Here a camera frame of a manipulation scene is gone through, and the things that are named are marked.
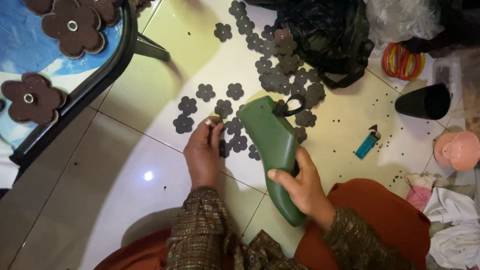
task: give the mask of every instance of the blue lighter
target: blue lighter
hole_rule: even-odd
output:
[[[373,130],[368,134],[367,138],[363,141],[361,146],[357,149],[357,152],[355,152],[355,155],[359,157],[360,159],[364,158],[365,155],[367,155],[368,151],[373,148],[376,142],[380,140],[381,135],[377,130],[377,125],[373,125],[370,127],[368,130]]]

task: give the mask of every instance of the tiled floor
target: tiled floor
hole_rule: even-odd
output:
[[[198,111],[191,115],[195,128],[213,114],[217,100],[227,98],[229,83],[239,82],[245,91],[232,101],[234,111],[267,94],[254,67],[260,55],[246,48],[228,7],[222,0],[156,0],[142,13],[139,31],[167,48],[172,63],[135,55],[113,86],[0,201],[0,269],[12,264],[15,270],[91,270],[121,246],[171,225],[190,189],[181,153],[190,133],[179,135],[172,125],[180,114],[181,97],[194,98],[201,83],[211,84],[216,92],[208,103],[197,99]],[[247,11],[257,33],[276,17],[257,7]],[[213,36],[218,22],[232,26],[233,38],[226,43]],[[464,130],[462,119],[449,114],[438,122],[426,121],[395,112],[393,102],[400,94],[434,81],[433,65],[427,58],[424,74],[406,84],[385,77],[378,60],[372,59],[358,82],[326,90],[325,101],[312,110],[318,120],[307,129],[303,143],[325,192],[334,183],[362,177],[405,196],[408,186],[394,183],[394,177],[424,171],[455,177],[456,184],[475,183],[474,171],[445,170],[432,158],[433,140],[443,132]],[[458,106],[460,96],[454,93]],[[373,124],[378,124],[382,139],[360,160],[352,152]],[[265,194],[262,163],[248,158],[248,151],[232,151],[221,171],[218,189],[242,240],[248,243],[263,229],[292,257],[304,226],[292,228],[275,209]]]

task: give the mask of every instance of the orange fabric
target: orange fabric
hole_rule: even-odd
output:
[[[385,245],[397,248],[419,270],[426,269],[430,221],[407,201],[374,180],[359,178],[335,184],[327,198],[334,206],[355,209],[376,229]],[[312,270],[338,269],[331,248],[314,222],[309,223],[293,259]]]
[[[167,265],[170,229],[133,241],[110,254],[94,270],[162,270]]]

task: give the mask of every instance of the hand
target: hand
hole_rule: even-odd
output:
[[[213,121],[216,127],[212,128],[203,120],[194,130],[183,150],[192,180],[192,190],[200,186],[214,186],[219,174],[218,145],[223,123],[216,116],[209,116],[207,119]]]
[[[299,147],[296,158],[300,168],[297,177],[276,169],[269,170],[268,177],[282,185],[299,210],[311,216],[326,233],[336,214],[335,208],[325,196],[317,168],[307,150]]]

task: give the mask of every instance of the black strap loop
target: black strap loop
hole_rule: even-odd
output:
[[[300,107],[294,109],[294,110],[288,110],[288,102],[290,100],[293,100],[293,99],[296,99],[299,101],[300,103]],[[273,110],[273,114],[276,115],[276,116],[283,116],[283,117],[288,117],[288,116],[292,116],[296,113],[299,113],[301,111],[303,111],[305,109],[305,104],[307,103],[307,100],[305,99],[304,96],[302,96],[301,94],[294,94],[294,95],[291,95],[287,102],[285,104],[278,104],[275,106],[275,109]]]

